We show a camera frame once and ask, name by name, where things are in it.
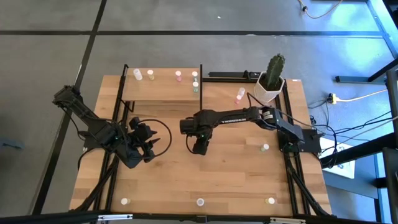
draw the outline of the wooden plank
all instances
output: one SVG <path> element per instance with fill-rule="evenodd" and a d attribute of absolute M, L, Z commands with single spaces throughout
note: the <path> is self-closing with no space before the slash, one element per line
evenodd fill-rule
<path fill-rule="evenodd" d="M 199 68 L 139 68 L 143 79 L 137 81 L 133 70 L 127 70 L 126 84 L 122 99 L 126 101 L 199 101 L 199 92 L 193 92 L 192 72 L 199 74 Z M 155 80 L 151 81 L 147 71 L 154 71 Z M 178 82 L 175 72 L 181 72 L 182 81 Z"/>
<path fill-rule="evenodd" d="M 118 83 L 115 78 L 104 77 L 96 113 L 111 116 Z M 294 117 L 309 123 L 301 82 L 287 80 L 287 84 Z M 248 107 L 246 97 L 238 105 L 234 104 L 234 99 L 240 87 L 252 93 L 253 86 L 252 83 L 204 83 L 203 108 L 224 111 Z M 185 136 L 179 132 L 179 121 L 192 116 L 198 108 L 198 103 L 175 100 L 136 102 L 134 114 L 129 114 L 129 117 L 163 121 L 173 133 L 173 143 L 167 153 L 150 163 L 142 162 L 134 169 L 128 169 L 122 163 L 119 165 L 111 210 L 130 213 L 291 215 L 285 165 L 276 131 L 260 129 L 254 123 L 224 124 L 214 129 L 207 155 L 193 155 L 185 147 Z M 157 154 L 166 147 L 169 136 L 160 124 L 147 124 L 158 131 L 154 137 L 161 138 L 154 147 Z M 194 139 L 189 139 L 188 145 L 192 147 L 194 142 Z M 270 149 L 261 152 L 260 147 L 264 143 L 270 145 Z M 70 208 L 79 206 L 96 185 L 101 155 L 103 151 L 97 150 L 83 158 Z M 319 162 L 313 155 L 302 154 L 302 164 L 307 187 L 321 206 L 331 212 Z M 298 204 L 301 204 L 298 188 L 296 193 Z M 129 205 L 121 205 L 120 200 L 125 197 L 131 199 Z M 196 206 L 199 197 L 205 199 L 205 206 Z M 269 197 L 275 198 L 274 205 L 266 203 Z"/>

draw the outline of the vial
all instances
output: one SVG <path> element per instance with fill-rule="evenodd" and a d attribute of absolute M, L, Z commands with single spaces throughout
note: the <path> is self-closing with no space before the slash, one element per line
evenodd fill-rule
<path fill-rule="evenodd" d="M 243 87 L 239 88 L 238 96 L 243 97 L 244 96 L 244 92 L 245 92 L 245 89 Z"/>
<path fill-rule="evenodd" d="M 176 71 L 175 75 L 177 76 L 177 81 L 178 82 L 182 81 L 182 77 L 181 77 L 181 72 L 180 71 Z"/>
<path fill-rule="evenodd" d="M 275 204 L 275 199 L 273 197 L 271 197 L 271 198 L 267 199 L 266 202 L 270 205 L 273 205 L 273 204 Z"/>
<path fill-rule="evenodd" d="M 239 104 L 239 102 L 242 100 L 242 96 L 236 96 L 236 99 L 235 99 L 235 104 Z"/>
<path fill-rule="evenodd" d="M 199 83 L 198 82 L 193 82 L 193 92 L 197 93 L 199 91 Z"/>
<path fill-rule="evenodd" d="M 242 100 L 244 96 L 244 91 L 245 90 L 243 87 L 239 88 L 238 95 L 236 95 L 235 104 L 239 104 L 239 101 Z"/>
<path fill-rule="evenodd" d="M 136 80 L 142 80 L 142 74 L 138 68 L 134 69 L 132 72 L 134 73 Z"/>
<path fill-rule="evenodd" d="M 198 72 L 192 72 L 192 76 L 193 76 L 193 81 L 197 82 L 198 81 Z"/>
<path fill-rule="evenodd" d="M 149 79 L 153 81 L 155 79 L 154 71 L 148 70 L 147 73 L 148 73 Z"/>
<path fill-rule="evenodd" d="M 120 203 L 122 203 L 122 205 L 128 205 L 130 204 L 131 200 L 128 198 L 122 198 L 122 200 L 120 201 Z"/>
<path fill-rule="evenodd" d="M 204 204 L 205 204 L 205 200 L 203 198 L 198 198 L 197 205 L 199 207 L 202 207 L 202 206 L 204 206 Z"/>
<path fill-rule="evenodd" d="M 268 144 L 264 144 L 264 145 L 262 145 L 262 147 L 261 147 L 261 152 L 265 152 L 266 150 L 268 150 L 269 149 L 269 145 Z"/>

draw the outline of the white cable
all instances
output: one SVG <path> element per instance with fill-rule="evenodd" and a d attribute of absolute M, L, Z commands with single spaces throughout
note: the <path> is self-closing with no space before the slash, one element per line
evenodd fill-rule
<path fill-rule="evenodd" d="M 324 14 L 322 14 L 322 15 L 320 15 L 320 16 L 311 16 L 311 15 L 308 13 L 308 7 L 304 5 L 303 1 L 302 1 L 302 0 L 298 0 L 298 1 L 299 1 L 300 5 L 303 7 L 303 9 L 306 7 L 306 9 L 304 9 L 304 12 L 305 12 L 305 13 L 307 14 L 307 16 L 308 16 L 309 18 L 311 18 L 311 19 L 319 19 L 319 18 L 321 18 L 321 17 L 323 17 L 323 16 L 329 14 L 329 13 L 330 13 L 331 11 L 333 11 L 338 5 L 340 5 L 341 2 L 343 2 L 343 0 L 340 0 L 340 1 L 339 1 L 337 4 L 335 4 L 331 9 L 329 9 L 329 11 L 327 11 L 326 13 L 324 13 Z"/>
<path fill-rule="evenodd" d="M 375 95 L 375 94 L 378 94 L 378 93 L 382 93 L 382 92 L 384 92 L 384 91 L 387 91 L 387 89 L 385 89 L 385 90 L 380 90 L 380 91 L 377 91 L 377 92 L 374 92 L 374 93 L 370 93 L 370 94 L 368 94 L 368 95 L 364 95 L 364 96 L 357 97 L 357 98 L 353 98 L 353 99 L 349 99 L 349 100 L 342 100 L 342 99 L 336 97 L 336 101 L 337 101 L 337 102 L 351 102 L 351 101 L 360 100 L 360 99 L 363 99 L 363 98 L 365 98 L 365 97 L 372 96 L 372 95 Z"/>
<path fill-rule="evenodd" d="M 361 133 L 359 133 L 359 134 L 356 134 L 356 135 L 354 135 L 353 137 L 350 137 L 350 138 L 348 138 L 347 140 L 345 140 L 345 141 L 343 141 L 343 142 L 341 142 L 341 143 L 339 143 L 339 144 L 343 144 L 343 143 L 345 143 L 345 142 L 348 142 L 349 140 L 355 138 L 356 136 L 359 136 L 359 135 L 361 135 L 361 134 L 364 134 L 364 133 L 366 133 L 366 132 L 368 132 L 368 131 L 372 131 L 373 129 L 379 128 L 379 127 L 381 127 L 381 126 L 383 126 L 383 125 L 385 125 L 385 124 L 387 124 L 387 123 L 390 123 L 391 121 L 393 121 L 393 120 L 395 120 L 395 119 L 398 119 L 398 116 L 396 116 L 395 118 L 392 118 L 392 119 L 390 119 L 390 120 L 388 120 L 388 121 L 386 121 L 386 122 L 384 122 L 384 123 L 382 123 L 382 124 L 380 124 L 380 125 L 377 125 L 376 127 L 373 127 L 373 128 L 371 128 L 371 129 L 368 129 L 368 130 L 366 130 L 366 131 L 363 131 L 363 132 L 361 132 Z"/>

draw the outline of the power cord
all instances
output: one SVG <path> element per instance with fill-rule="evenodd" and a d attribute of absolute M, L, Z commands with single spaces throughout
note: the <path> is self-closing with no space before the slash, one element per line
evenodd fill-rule
<path fill-rule="evenodd" d="M 352 101 L 360 100 L 360 99 L 363 99 L 363 98 L 366 98 L 366 97 L 369 97 L 369 96 L 376 95 L 378 93 L 382 93 L 384 91 L 387 91 L 387 89 L 379 90 L 379 91 L 376 91 L 374 93 L 370 93 L 368 95 L 360 96 L 360 97 L 349 99 L 349 100 L 342 100 L 342 99 L 338 98 L 335 93 L 330 93 L 329 97 L 331 97 L 331 103 L 332 104 L 336 104 L 337 102 L 352 102 Z"/>
<path fill-rule="evenodd" d="M 311 19 L 319 19 L 319 18 L 321 18 L 321 17 L 323 17 L 323 16 L 329 14 L 331 11 L 333 11 L 334 9 L 336 9 L 336 7 L 337 7 L 338 5 L 340 5 L 340 4 L 343 2 L 343 0 L 340 0 L 340 1 L 339 1 L 337 4 L 335 4 L 331 9 L 329 9 L 329 11 L 327 11 L 326 13 L 324 13 L 324 14 L 322 14 L 322 15 L 320 15 L 320 16 L 311 16 L 311 15 L 308 13 L 308 7 L 304 5 L 303 1 L 302 1 L 302 0 L 298 0 L 298 1 L 299 1 L 300 5 L 302 6 L 302 11 L 305 12 L 305 13 L 307 14 L 307 16 L 308 16 L 309 18 L 311 18 Z"/>

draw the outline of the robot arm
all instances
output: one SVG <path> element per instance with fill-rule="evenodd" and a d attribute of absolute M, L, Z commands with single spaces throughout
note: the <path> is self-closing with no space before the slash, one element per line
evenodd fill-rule
<path fill-rule="evenodd" d="M 193 146 L 194 154 L 205 155 L 209 140 L 212 137 L 213 128 L 221 124 L 250 121 L 260 128 L 267 130 L 278 129 L 287 135 L 289 142 L 293 144 L 304 143 L 303 131 L 300 126 L 291 125 L 282 119 L 275 108 L 267 106 L 243 108 L 231 111 L 201 110 L 192 118 L 180 121 L 180 132 L 187 136 L 197 137 Z"/>
<path fill-rule="evenodd" d="M 102 147 L 108 153 L 115 152 L 128 168 L 134 168 L 141 160 L 149 162 L 155 157 L 152 147 L 159 139 L 147 141 L 156 132 L 141 123 L 138 117 L 129 122 L 133 131 L 127 133 L 127 128 L 115 122 L 109 123 L 95 115 L 72 86 L 65 86 L 56 93 L 53 104 L 64 110 L 71 110 L 88 126 L 87 132 L 79 132 L 85 137 L 85 144 L 89 143 L 90 147 Z"/>

